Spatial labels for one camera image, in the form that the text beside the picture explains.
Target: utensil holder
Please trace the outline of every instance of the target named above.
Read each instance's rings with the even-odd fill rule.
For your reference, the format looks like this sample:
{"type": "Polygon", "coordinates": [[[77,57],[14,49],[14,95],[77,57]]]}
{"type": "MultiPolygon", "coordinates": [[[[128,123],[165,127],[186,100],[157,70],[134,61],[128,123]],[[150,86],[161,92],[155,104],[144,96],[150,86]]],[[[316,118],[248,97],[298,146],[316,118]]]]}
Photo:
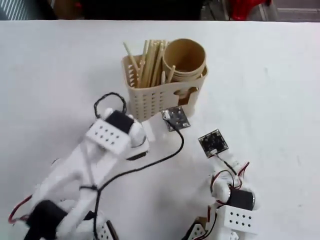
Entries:
{"type": "MultiPolygon", "coordinates": [[[[137,63],[142,55],[133,56],[137,63]]],[[[129,107],[131,114],[140,122],[151,118],[163,109],[182,106],[186,115],[194,111],[198,95],[208,75],[205,66],[202,77],[188,82],[171,82],[148,88],[135,88],[137,86],[137,71],[131,63],[129,56],[122,59],[124,83],[129,93],[129,107]]]]}

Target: circuit board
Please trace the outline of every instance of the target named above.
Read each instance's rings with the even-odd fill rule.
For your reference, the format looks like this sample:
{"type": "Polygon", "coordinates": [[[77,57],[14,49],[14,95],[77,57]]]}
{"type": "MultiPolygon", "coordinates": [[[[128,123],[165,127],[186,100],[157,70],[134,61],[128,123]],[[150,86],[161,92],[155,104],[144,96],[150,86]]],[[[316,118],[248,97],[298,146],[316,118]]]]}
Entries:
{"type": "Polygon", "coordinates": [[[211,158],[229,148],[219,129],[198,138],[198,141],[207,158],[211,158]]]}
{"type": "MultiPolygon", "coordinates": [[[[174,126],[178,129],[185,129],[190,127],[190,123],[188,118],[181,106],[175,106],[161,111],[162,117],[165,120],[169,120],[174,126]]],[[[170,124],[165,121],[165,124],[169,130],[169,132],[174,131],[174,129],[170,126],[170,124]]]]}

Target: black wire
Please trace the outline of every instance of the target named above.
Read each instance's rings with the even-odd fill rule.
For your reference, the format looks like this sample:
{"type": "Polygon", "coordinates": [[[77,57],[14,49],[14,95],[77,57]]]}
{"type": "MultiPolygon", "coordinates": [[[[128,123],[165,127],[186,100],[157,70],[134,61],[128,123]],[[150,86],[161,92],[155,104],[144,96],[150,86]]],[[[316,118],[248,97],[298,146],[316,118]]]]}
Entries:
{"type": "Polygon", "coordinates": [[[159,163],[162,163],[168,159],[171,159],[172,157],[174,157],[175,155],[177,155],[179,152],[181,152],[182,148],[184,147],[184,144],[185,144],[185,139],[184,139],[184,136],[181,134],[181,132],[177,129],[177,127],[172,124],[170,121],[166,120],[168,122],[168,124],[179,134],[180,138],[181,138],[181,145],[179,147],[179,149],[172,153],[171,155],[169,156],[166,156],[158,161],[155,161],[155,162],[152,162],[152,163],[149,163],[145,166],[142,166],[142,167],[139,167],[139,168],[135,168],[135,169],[132,169],[132,170],[129,170],[129,171],[125,171],[125,172],[122,172],[122,173],[119,173],[115,176],[113,176],[111,179],[109,179],[105,184],[103,184],[98,190],[97,190],[97,195],[96,195],[96,202],[95,202],[95,207],[94,207],[94,218],[93,218],[93,234],[94,234],[94,237],[98,240],[98,232],[97,232],[97,216],[98,216],[98,208],[99,208],[99,202],[100,202],[100,197],[101,197],[101,193],[102,191],[105,189],[105,187],[107,187],[111,182],[113,182],[114,180],[116,180],[117,178],[121,177],[121,176],[124,176],[124,175],[127,175],[127,174],[131,174],[131,173],[135,173],[135,172],[139,172],[139,171],[142,171],[146,168],[149,168],[149,167],[152,167],[156,164],[159,164],[159,163]]]}
{"type": "Polygon", "coordinates": [[[234,170],[234,168],[232,166],[229,165],[229,163],[227,163],[225,160],[223,160],[221,157],[219,157],[218,154],[215,154],[215,156],[220,159],[222,162],[224,162],[224,164],[234,173],[234,175],[237,175],[237,172],[234,170]]]}
{"type": "Polygon", "coordinates": [[[210,6],[210,1],[207,1],[206,2],[206,5],[209,7],[209,10],[210,10],[210,13],[211,13],[211,16],[212,16],[212,18],[213,18],[213,20],[217,20],[216,19],[216,16],[215,16],[215,14],[214,14],[214,11],[212,11],[212,8],[211,8],[211,6],[210,6]]]}
{"type": "Polygon", "coordinates": [[[218,214],[215,213],[215,217],[214,217],[214,222],[212,224],[212,227],[210,229],[210,231],[207,231],[201,238],[197,239],[197,240],[203,240],[207,237],[209,237],[209,235],[211,234],[212,230],[214,229],[215,225],[216,225],[216,221],[217,221],[217,217],[218,217],[218,214]]]}
{"type": "Polygon", "coordinates": [[[101,118],[101,115],[98,114],[98,111],[97,111],[97,106],[98,104],[103,100],[105,99],[106,97],[110,96],[110,95],[115,95],[117,97],[119,97],[123,103],[123,106],[122,106],[122,112],[125,114],[127,112],[127,103],[126,103],[126,100],[119,94],[119,93],[116,93],[116,92],[109,92],[105,95],[103,95],[102,97],[100,97],[93,105],[93,108],[94,108],[94,115],[97,119],[101,118]]]}

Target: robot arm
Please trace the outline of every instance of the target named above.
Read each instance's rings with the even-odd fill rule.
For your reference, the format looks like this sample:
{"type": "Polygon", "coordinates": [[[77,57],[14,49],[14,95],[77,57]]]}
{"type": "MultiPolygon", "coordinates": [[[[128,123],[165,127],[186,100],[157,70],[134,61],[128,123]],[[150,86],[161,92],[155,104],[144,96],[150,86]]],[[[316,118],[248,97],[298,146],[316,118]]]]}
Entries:
{"type": "MultiPolygon", "coordinates": [[[[142,125],[132,116],[108,108],[102,119],[97,119],[91,126],[71,155],[61,160],[32,195],[32,211],[27,221],[30,231],[40,229],[41,222],[44,221],[40,218],[47,215],[47,218],[61,218],[56,221],[58,223],[56,226],[52,226],[52,229],[56,230],[51,233],[54,237],[70,239],[70,236],[72,238],[79,236],[80,238],[77,239],[82,239],[85,236],[88,239],[88,235],[84,233],[92,236],[93,220],[83,221],[83,219],[97,198],[97,192],[90,188],[100,188],[116,163],[124,159],[133,160],[141,157],[148,149],[149,142],[142,125]],[[59,212],[58,209],[52,212],[52,209],[46,209],[46,206],[50,208],[51,204],[42,204],[40,210],[42,213],[37,214],[39,204],[50,200],[52,193],[63,189],[75,180],[79,181],[82,187],[79,189],[79,198],[69,212],[64,214],[62,211],[61,216],[57,216],[55,213],[59,212]]],[[[105,216],[98,214],[97,229],[101,228],[106,221],[105,216]]]]}
{"type": "Polygon", "coordinates": [[[208,206],[207,217],[202,222],[195,221],[184,240],[238,240],[235,231],[257,234],[259,204],[253,188],[241,177],[243,169],[234,175],[215,164],[210,178],[214,203],[208,206]]]}

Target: table surface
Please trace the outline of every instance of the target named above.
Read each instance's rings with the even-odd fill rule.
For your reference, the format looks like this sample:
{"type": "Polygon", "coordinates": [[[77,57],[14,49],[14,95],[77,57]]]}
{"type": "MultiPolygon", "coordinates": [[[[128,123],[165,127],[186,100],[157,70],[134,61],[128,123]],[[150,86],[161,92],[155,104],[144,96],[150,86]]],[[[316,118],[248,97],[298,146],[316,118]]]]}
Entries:
{"type": "MultiPolygon", "coordinates": [[[[186,147],[104,193],[121,240],[178,240],[206,212],[212,172],[197,138],[219,128],[229,155],[250,161],[263,227],[256,239],[320,235],[320,24],[266,22],[0,22],[1,232],[13,205],[32,193],[53,160],[68,154],[94,121],[93,103],[113,91],[128,100],[121,59],[145,39],[191,38],[206,49],[209,75],[182,131],[186,147]]],[[[120,108],[116,98],[102,107],[120,108]]],[[[176,133],[148,157],[174,152],[176,133]]]]}

